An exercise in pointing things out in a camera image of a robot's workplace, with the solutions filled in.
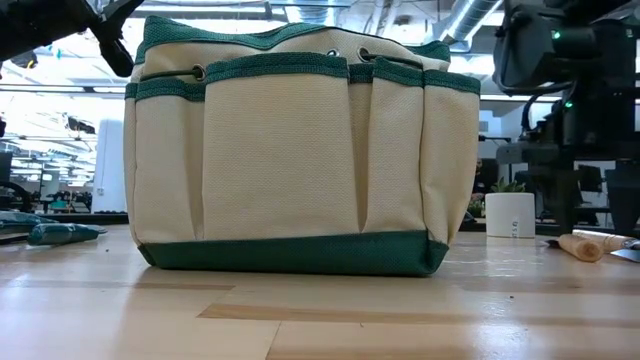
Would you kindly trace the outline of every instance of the ceiling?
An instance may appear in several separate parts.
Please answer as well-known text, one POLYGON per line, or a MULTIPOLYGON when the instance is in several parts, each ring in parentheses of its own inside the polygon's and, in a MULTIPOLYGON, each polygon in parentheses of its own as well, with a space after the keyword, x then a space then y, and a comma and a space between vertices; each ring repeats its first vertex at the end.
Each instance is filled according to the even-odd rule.
MULTIPOLYGON (((99 7, 109 1, 89 2, 99 7)), ((124 24, 123 43, 134 54, 142 41, 144 18, 163 15, 222 33, 264 32, 287 22, 314 21, 417 45, 434 38, 438 24, 446 23, 453 3, 453 0, 145 1, 124 24)), ((483 94, 499 94, 490 80, 493 73, 490 54, 495 26, 501 21, 502 12, 498 8, 484 18, 482 27, 473 36, 470 51, 452 57, 450 71, 479 78, 483 94)), ((68 118, 93 126, 96 132, 100 120, 121 118, 123 87, 128 79, 112 73, 89 31, 36 49, 35 54, 38 64, 33 69, 23 69, 6 61, 1 70, 0 115, 8 124, 5 146, 21 158, 46 159, 55 154, 70 161, 70 167, 94 164, 96 135, 70 130, 68 118), (33 93, 33 86, 47 92, 33 93)), ((518 105, 506 103, 499 108, 495 104, 491 107, 496 112, 504 112, 518 105)), ((50 165, 59 168, 60 162, 51 161, 50 165)))

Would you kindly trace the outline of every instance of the desk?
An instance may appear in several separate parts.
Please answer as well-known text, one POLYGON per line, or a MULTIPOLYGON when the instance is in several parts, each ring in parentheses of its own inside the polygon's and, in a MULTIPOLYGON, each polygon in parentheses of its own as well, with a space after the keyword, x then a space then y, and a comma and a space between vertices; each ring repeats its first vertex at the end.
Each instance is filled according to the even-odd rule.
POLYGON ((640 271, 461 233, 432 278, 163 271, 126 226, 0 247, 2 359, 638 359, 640 271))

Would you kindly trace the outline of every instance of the wooden handle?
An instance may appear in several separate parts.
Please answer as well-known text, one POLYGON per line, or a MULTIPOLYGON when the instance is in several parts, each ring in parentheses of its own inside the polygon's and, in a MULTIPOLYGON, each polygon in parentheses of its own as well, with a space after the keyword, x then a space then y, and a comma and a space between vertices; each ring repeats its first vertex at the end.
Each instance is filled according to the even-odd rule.
POLYGON ((580 236, 565 234, 558 239, 560 247, 580 261, 596 262, 602 258, 604 250, 597 241, 580 236))
POLYGON ((587 230, 573 230, 573 235, 577 235, 599 243, 602 246, 603 251, 607 253, 624 249, 625 247, 623 244, 625 241, 634 240, 633 238, 627 236, 611 235, 607 233, 587 230))

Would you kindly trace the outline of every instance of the metal grommet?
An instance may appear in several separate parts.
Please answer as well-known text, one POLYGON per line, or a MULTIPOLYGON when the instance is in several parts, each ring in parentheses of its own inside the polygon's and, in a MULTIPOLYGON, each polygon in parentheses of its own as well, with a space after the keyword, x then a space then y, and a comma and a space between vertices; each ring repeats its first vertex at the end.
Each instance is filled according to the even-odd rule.
POLYGON ((191 70, 193 70, 193 73, 194 73, 193 76, 196 78, 197 81, 202 81, 204 80, 205 77, 207 77, 207 72, 204 69, 204 66, 200 64, 193 65, 193 68, 191 70))
POLYGON ((362 62, 369 62, 369 61, 371 61, 371 60, 367 60, 367 59, 365 59, 365 57, 366 57, 367 55, 369 55, 369 50, 367 50, 367 49, 365 49, 365 48, 363 48, 363 47, 361 47, 361 48, 359 48, 359 49, 358 49, 358 59, 360 59, 360 61, 362 61, 362 62))

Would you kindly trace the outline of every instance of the black equipment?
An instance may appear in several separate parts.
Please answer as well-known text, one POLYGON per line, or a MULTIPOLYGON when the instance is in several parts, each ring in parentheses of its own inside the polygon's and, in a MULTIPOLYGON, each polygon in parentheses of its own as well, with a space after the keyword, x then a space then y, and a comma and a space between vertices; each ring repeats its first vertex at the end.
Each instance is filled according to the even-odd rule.
POLYGON ((524 107, 519 141, 500 147, 496 157, 501 163, 528 163, 529 172, 552 184, 545 198, 553 201, 562 233, 570 233, 575 223, 572 193, 579 174, 574 160, 617 161, 616 170, 607 171, 612 219, 617 232, 631 233, 640 208, 614 198, 640 203, 640 197, 629 200, 618 194, 640 196, 636 190, 627 191, 640 190, 640 177, 629 180, 640 169, 640 134, 634 119, 635 99, 640 97, 635 88, 638 2, 544 3, 541 7, 505 1, 493 79, 505 94, 532 97, 524 107), (531 126, 533 102, 559 91, 562 96, 552 112, 531 126))
POLYGON ((91 29, 113 72, 131 75, 133 61, 119 39, 122 25, 144 0, 0 0, 0 62, 37 62, 31 50, 91 29))

